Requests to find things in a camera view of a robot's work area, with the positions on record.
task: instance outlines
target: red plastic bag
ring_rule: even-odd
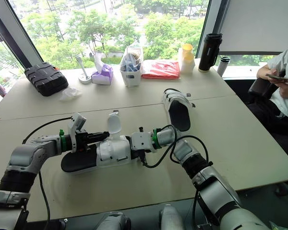
[[[145,60],[142,64],[142,78],[178,79],[179,65],[172,60]]]

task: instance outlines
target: black zippered case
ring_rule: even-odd
[[[64,75],[47,62],[42,62],[39,65],[26,68],[24,73],[37,91],[46,97],[59,92],[68,86],[68,82]]]

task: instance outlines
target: white table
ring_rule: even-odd
[[[214,167],[234,189],[288,180],[288,156],[237,96],[192,102],[196,108],[190,114],[191,134],[206,144]],[[140,126],[151,131],[167,124],[162,104],[119,111],[122,134],[125,135]],[[89,132],[106,130],[106,118],[111,112],[82,113],[87,118],[85,129]],[[0,121],[0,179],[12,150],[28,133],[43,123],[66,116],[70,114]],[[60,128],[66,131],[67,122],[46,126],[32,137],[56,134]],[[199,143],[190,141],[203,153]],[[156,162],[163,151],[147,154],[148,163]],[[60,168],[62,157],[48,159],[41,170],[53,219],[191,198],[195,194],[186,172],[168,157],[154,169],[145,168],[135,161],[80,175],[64,173]],[[28,210],[29,221],[47,218],[38,179],[31,189]]]
[[[82,96],[70,102],[59,101],[61,92],[44,97],[27,79],[19,79],[0,103],[0,120],[160,104],[167,88],[191,93],[190,100],[235,95],[213,68],[201,73],[197,67],[193,75],[181,75],[179,80],[142,79],[139,86],[132,88],[124,85],[118,66],[114,67],[111,85],[83,85],[77,77],[81,70],[65,70],[62,73],[69,86],[82,91]]]

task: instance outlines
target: black cable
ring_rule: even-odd
[[[28,139],[30,138],[30,136],[32,136],[36,131],[38,131],[38,130],[41,129],[42,127],[45,127],[45,126],[47,126],[47,125],[49,125],[49,124],[52,124],[52,123],[55,123],[55,122],[58,122],[58,121],[68,120],[68,119],[70,119],[70,118],[71,118],[71,116],[70,116],[70,117],[66,117],[66,118],[57,119],[57,120],[54,120],[54,121],[50,121],[50,122],[48,122],[48,123],[45,123],[45,124],[41,125],[40,127],[34,129],[34,130],[23,140],[23,144],[25,144],[25,143],[28,141]]]
[[[167,148],[167,150],[165,150],[164,154],[162,155],[162,157],[159,159],[159,161],[156,164],[148,165],[147,163],[143,163],[143,165],[145,167],[150,168],[150,169],[157,167],[163,161],[163,159],[165,158],[165,156],[167,155],[167,153],[171,149],[171,147],[173,147],[172,151],[171,151],[171,154],[173,154],[174,149],[176,147],[176,142],[177,142],[177,131],[176,131],[176,128],[173,125],[164,126],[161,130],[163,130],[163,129],[167,128],[167,127],[172,127],[173,130],[174,130],[174,142]]]
[[[40,189],[42,190],[43,198],[45,200],[45,204],[46,204],[46,208],[47,208],[47,222],[46,222],[46,225],[44,226],[44,230],[46,230],[48,227],[48,224],[50,222],[50,208],[49,208],[49,203],[48,203],[46,193],[45,193],[45,190],[43,187],[42,173],[40,171],[38,172],[38,176],[39,176]]]
[[[208,150],[207,150],[205,144],[202,142],[202,140],[200,140],[200,139],[199,139],[198,137],[196,137],[196,136],[185,135],[185,136],[182,136],[182,137],[176,139],[176,141],[174,141],[174,142],[167,148],[167,150],[164,152],[164,154],[162,155],[162,157],[160,158],[160,160],[159,160],[156,164],[154,164],[154,165],[143,164],[143,165],[144,165],[145,167],[151,168],[151,169],[157,167],[157,166],[163,161],[163,159],[165,158],[165,156],[166,156],[166,154],[168,153],[168,151],[170,150],[170,148],[172,148],[174,145],[176,146],[176,143],[177,143],[179,140],[184,139],[184,138],[193,138],[193,139],[198,140],[198,141],[201,143],[201,145],[203,146],[204,150],[205,150],[206,161],[209,162]]]
[[[198,190],[196,190],[194,202],[193,202],[193,208],[192,208],[192,227],[193,227],[193,230],[197,230],[197,224],[196,224],[196,219],[195,219],[195,208],[196,208],[197,198],[198,198]]]
[[[171,159],[172,162],[174,162],[176,164],[179,164],[178,161],[173,159],[173,153],[174,153],[174,149],[175,149],[176,143],[177,143],[177,131],[176,131],[176,128],[173,125],[164,126],[161,130],[163,130],[163,129],[167,128],[167,127],[172,127],[174,129],[174,133],[175,133],[175,139],[174,139],[175,144],[173,145],[173,149],[172,149],[171,153],[169,154],[169,158]]]
[[[22,144],[25,144],[28,139],[36,132],[38,131],[39,129],[41,129],[42,127],[45,127],[49,124],[52,124],[52,123],[55,123],[55,122],[58,122],[58,121],[64,121],[64,120],[69,120],[71,117],[66,117],[66,118],[61,118],[61,119],[57,119],[57,120],[53,120],[53,121],[50,121],[48,123],[45,123],[43,125],[41,125],[40,127],[34,129],[22,142]],[[50,222],[50,208],[49,208],[49,203],[48,203],[48,200],[47,200],[47,197],[46,197],[46,193],[45,193],[45,190],[44,190],[44,186],[43,186],[43,181],[42,181],[42,173],[39,171],[38,172],[38,176],[39,176],[39,185],[40,185],[40,189],[42,190],[42,194],[43,194],[43,198],[44,198],[44,201],[45,201],[45,204],[46,204],[46,208],[47,208],[47,222],[46,222],[46,225],[44,227],[44,230],[47,229],[48,227],[48,224]]]

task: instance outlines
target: yellow cap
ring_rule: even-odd
[[[186,44],[182,45],[182,49],[183,49],[183,51],[190,52],[193,50],[193,46],[191,44],[186,43]]]

